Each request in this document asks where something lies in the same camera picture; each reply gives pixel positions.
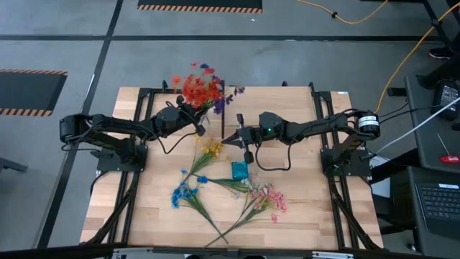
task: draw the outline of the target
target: shoe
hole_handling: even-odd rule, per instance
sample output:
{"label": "shoe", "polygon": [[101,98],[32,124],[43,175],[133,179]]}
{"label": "shoe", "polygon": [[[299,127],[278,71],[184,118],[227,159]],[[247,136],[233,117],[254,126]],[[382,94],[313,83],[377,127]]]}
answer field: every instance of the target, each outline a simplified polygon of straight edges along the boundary
{"label": "shoe", "polygon": [[448,47],[441,47],[441,48],[431,49],[429,52],[429,55],[432,58],[450,59],[454,55],[454,53],[451,52],[451,50]]}

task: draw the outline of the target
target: orange flower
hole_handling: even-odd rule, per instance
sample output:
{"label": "orange flower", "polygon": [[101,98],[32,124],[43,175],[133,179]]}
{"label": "orange flower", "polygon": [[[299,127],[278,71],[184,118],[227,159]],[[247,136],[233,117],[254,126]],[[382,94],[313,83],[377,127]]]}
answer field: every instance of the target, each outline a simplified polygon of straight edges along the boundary
{"label": "orange flower", "polygon": [[174,88],[174,93],[177,91],[178,84],[180,83],[180,76],[172,77],[172,87]]}

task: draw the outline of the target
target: white cable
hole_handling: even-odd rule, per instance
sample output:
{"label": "white cable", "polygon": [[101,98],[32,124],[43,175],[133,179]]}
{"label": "white cable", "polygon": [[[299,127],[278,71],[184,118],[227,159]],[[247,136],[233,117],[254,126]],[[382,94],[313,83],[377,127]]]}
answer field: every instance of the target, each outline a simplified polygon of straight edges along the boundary
{"label": "white cable", "polygon": [[407,135],[409,135],[410,133],[418,130],[418,128],[422,127],[426,122],[430,121],[432,118],[436,117],[436,115],[440,114],[441,112],[443,112],[443,110],[449,108],[450,106],[454,105],[456,102],[460,101],[460,97],[457,98],[455,101],[452,101],[450,104],[448,104],[447,106],[445,106],[444,108],[440,109],[439,111],[437,111],[435,114],[431,115],[429,118],[427,118],[424,122],[420,123],[417,127],[411,129],[411,131],[409,131],[408,133],[404,134],[403,136],[397,138],[396,140],[393,140],[392,142],[386,144],[385,146],[383,146],[382,148],[379,149],[379,151],[377,151],[375,154],[378,154],[380,153],[382,150],[384,150],[385,148],[395,144],[396,142],[400,141],[401,139],[403,139],[404,137],[406,137]]}

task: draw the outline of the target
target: black mounting bracket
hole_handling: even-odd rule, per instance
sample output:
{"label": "black mounting bracket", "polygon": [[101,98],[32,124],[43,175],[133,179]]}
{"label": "black mounting bracket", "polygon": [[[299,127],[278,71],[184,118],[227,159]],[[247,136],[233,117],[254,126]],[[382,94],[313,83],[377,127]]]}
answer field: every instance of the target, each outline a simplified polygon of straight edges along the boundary
{"label": "black mounting bracket", "polygon": [[[326,174],[326,169],[333,163],[332,149],[321,150],[321,164],[323,166],[323,173]],[[342,170],[330,170],[329,174],[332,176],[371,176],[371,168],[369,167],[369,160],[362,159],[367,156],[366,150],[355,150],[351,154],[351,161],[349,165],[345,165]]]}
{"label": "black mounting bracket", "polygon": [[122,163],[120,157],[113,150],[103,148],[101,152],[91,152],[99,158],[97,170],[118,172],[142,172],[147,161],[149,147],[146,145],[136,146],[136,160],[133,163]]}

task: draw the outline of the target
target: yellow and black hazard tape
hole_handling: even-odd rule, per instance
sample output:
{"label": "yellow and black hazard tape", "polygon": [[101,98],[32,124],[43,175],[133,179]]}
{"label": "yellow and black hazard tape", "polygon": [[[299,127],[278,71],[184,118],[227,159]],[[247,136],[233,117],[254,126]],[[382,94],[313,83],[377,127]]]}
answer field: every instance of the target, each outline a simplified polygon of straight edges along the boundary
{"label": "yellow and black hazard tape", "polygon": [[261,14],[263,11],[260,8],[246,7],[219,7],[219,6],[170,6],[170,5],[154,5],[140,4],[137,6],[139,10],[144,11],[182,11],[182,12],[237,12],[237,13],[252,13]]}
{"label": "yellow and black hazard tape", "polygon": [[64,75],[68,76],[67,71],[39,71],[39,70],[25,70],[25,69],[0,69],[0,73],[39,73],[49,75]]}
{"label": "yellow and black hazard tape", "polygon": [[17,116],[40,116],[48,117],[52,114],[51,110],[39,109],[8,109],[0,108],[0,115],[17,115]]}

